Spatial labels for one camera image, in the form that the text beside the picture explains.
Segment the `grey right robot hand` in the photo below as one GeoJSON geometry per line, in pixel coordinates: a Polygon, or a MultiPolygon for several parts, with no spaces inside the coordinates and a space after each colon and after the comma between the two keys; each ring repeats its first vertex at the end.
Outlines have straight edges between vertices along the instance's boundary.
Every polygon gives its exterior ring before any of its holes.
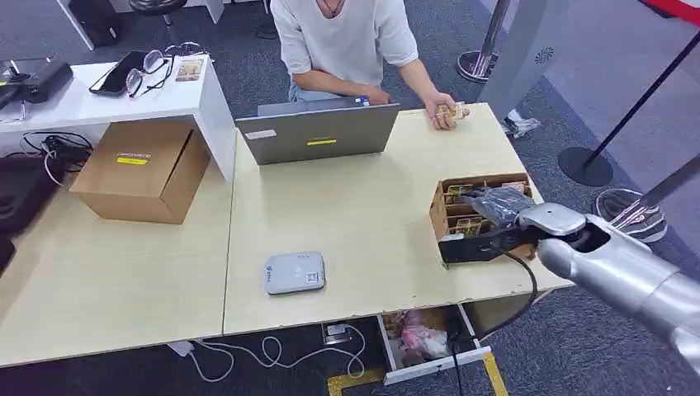
{"type": "Polygon", "coordinates": [[[510,186],[482,189],[471,197],[472,208],[497,227],[514,224],[523,210],[535,204],[531,197],[510,186]]]}

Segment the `person's left hand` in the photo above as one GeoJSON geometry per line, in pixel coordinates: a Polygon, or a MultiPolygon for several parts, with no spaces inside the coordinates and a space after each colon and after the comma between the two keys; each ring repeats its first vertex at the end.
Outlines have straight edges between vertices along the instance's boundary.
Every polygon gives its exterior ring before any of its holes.
{"type": "Polygon", "coordinates": [[[459,120],[470,115],[464,102],[455,102],[452,97],[442,92],[429,93],[423,98],[427,116],[436,130],[453,130],[459,120]]]}

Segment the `person's right hand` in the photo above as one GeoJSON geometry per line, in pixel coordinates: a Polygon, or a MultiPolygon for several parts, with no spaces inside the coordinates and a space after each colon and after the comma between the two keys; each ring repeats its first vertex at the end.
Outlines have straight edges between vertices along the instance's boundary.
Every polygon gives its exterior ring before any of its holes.
{"type": "Polygon", "coordinates": [[[372,85],[361,85],[358,96],[366,97],[372,105],[385,105],[391,101],[390,94],[379,87],[372,85]]]}

